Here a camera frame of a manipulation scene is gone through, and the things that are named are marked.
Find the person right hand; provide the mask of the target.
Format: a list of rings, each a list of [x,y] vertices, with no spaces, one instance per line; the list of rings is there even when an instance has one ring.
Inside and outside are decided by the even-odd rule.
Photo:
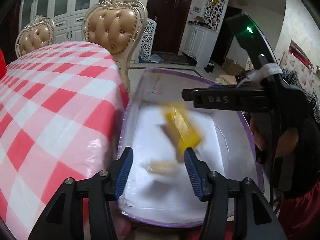
[[[251,117],[251,119],[250,119],[249,128],[250,128],[250,132],[253,135],[253,140],[254,140],[255,145],[258,147],[258,149],[260,151],[264,151],[265,150],[265,139],[259,133],[257,124],[256,124],[253,117]]]

